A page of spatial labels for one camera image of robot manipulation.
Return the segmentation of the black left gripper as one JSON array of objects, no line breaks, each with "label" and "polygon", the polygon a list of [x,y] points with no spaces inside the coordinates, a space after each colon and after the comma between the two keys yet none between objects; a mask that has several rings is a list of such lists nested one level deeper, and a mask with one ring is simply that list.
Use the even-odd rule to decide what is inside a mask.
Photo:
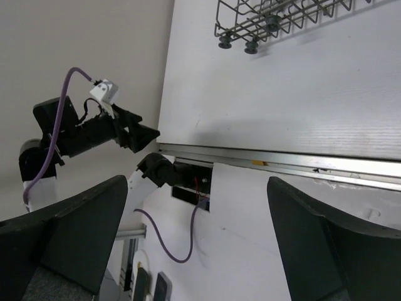
[{"label": "black left gripper", "polygon": [[114,140],[120,147],[128,148],[137,153],[156,139],[160,132],[141,124],[142,117],[112,105],[117,114],[112,118],[98,105],[100,113],[91,119],[88,116],[88,106],[84,105],[84,114],[78,120],[75,136],[75,150],[89,150]]}]

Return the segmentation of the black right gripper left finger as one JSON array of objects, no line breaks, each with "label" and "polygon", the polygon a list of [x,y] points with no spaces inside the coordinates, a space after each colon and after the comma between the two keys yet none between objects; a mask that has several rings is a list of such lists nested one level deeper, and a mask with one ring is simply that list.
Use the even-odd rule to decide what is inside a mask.
[{"label": "black right gripper left finger", "polygon": [[125,176],[1,222],[1,300],[98,300],[126,203]]}]

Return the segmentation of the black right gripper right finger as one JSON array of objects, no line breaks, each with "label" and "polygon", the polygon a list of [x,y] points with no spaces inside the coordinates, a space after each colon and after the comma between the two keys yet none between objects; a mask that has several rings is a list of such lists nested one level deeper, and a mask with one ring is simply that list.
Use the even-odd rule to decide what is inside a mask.
[{"label": "black right gripper right finger", "polygon": [[267,198],[292,300],[400,300],[400,230],[270,177]]}]

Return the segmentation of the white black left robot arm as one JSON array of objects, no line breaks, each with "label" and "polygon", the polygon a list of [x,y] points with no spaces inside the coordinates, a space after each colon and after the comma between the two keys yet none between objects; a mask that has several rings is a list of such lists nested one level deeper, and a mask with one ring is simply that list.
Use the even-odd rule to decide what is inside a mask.
[{"label": "white black left robot arm", "polygon": [[114,116],[101,108],[92,118],[79,117],[70,98],[66,98],[55,149],[49,155],[58,104],[58,98],[53,98],[34,106],[42,138],[28,140],[20,148],[23,202],[29,212],[57,201],[56,166],[64,165],[64,156],[72,158],[111,140],[137,153],[160,136],[158,130],[142,125],[141,116],[116,105],[112,105]]}]

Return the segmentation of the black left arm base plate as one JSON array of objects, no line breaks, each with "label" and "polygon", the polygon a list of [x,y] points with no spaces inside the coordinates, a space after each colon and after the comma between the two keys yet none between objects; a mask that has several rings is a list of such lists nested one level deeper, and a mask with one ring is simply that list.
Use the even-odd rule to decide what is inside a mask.
[{"label": "black left arm base plate", "polygon": [[171,196],[193,205],[205,201],[200,208],[209,212],[212,166],[199,166],[183,162],[174,162],[174,166],[182,171],[183,180],[171,188]]}]

